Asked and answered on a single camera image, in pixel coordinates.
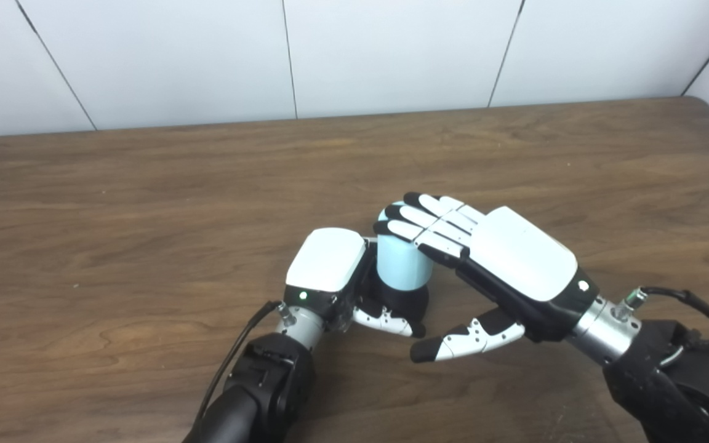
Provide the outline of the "white and black left hand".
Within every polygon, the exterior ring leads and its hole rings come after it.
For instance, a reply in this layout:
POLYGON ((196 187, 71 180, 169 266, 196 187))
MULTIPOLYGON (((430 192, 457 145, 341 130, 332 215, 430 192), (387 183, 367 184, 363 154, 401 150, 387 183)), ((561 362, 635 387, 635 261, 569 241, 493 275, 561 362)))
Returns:
POLYGON ((352 324, 422 338, 430 276, 430 259, 396 239, 313 230, 287 270, 278 333, 306 348, 352 324))

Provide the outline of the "white and black right hand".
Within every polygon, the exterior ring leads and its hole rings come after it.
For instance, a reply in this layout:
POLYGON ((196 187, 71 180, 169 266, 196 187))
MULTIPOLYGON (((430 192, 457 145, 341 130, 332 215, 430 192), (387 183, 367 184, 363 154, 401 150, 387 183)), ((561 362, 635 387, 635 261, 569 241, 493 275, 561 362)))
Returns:
POLYGON ((452 269, 495 303, 467 324, 414 343, 416 364, 486 353, 523 337, 561 342, 597 298, 574 253, 509 207, 482 213, 449 196, 406 193, 383 213, 375 233, 452 269))

